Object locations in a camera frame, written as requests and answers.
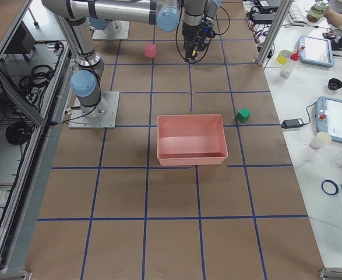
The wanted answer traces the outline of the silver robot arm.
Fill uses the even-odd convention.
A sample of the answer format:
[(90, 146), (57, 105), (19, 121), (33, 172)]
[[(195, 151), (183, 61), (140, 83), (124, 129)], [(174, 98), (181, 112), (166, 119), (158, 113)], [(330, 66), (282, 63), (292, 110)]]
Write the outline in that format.
[(108, 107), (100, 85), (104, 61), (96, 52), (86, 17), (75, 16), (70, 1), (42, 3), (49, 11), (63, 18), (68, 43), (76, 51), (78, 70), (71, 77), (70, 87), (80, 102), (82, 114), (88, 118), (104, 116)]
[(164, 32), (182, 27), (187, 63), (197, 63), (215, 36), (213, 20), (220, 1), (43, 1), (52, 13), (60, 16), (69, 34), (68, 43), (77, 52), (82, 67), (99, 64), (88, 20), (122, 20), (156, 25)]

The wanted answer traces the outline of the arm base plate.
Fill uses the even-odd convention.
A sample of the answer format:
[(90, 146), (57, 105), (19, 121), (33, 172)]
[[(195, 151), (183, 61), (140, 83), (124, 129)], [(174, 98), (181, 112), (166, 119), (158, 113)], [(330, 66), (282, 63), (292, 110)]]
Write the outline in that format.
[(93, 40), (127, 40), (130, 23), (122, 20), (92, 19)]
[(118, 105), (119, 92), (105, 91), (102, 92), (98, 106), (88, 114), (91, 109), (80, 108), (80, 101), (76, 97), (74, 106), (79, 108), (72, 111), (72, 121), (69, 121), (68, 127), (71, 129), (115, 128)]

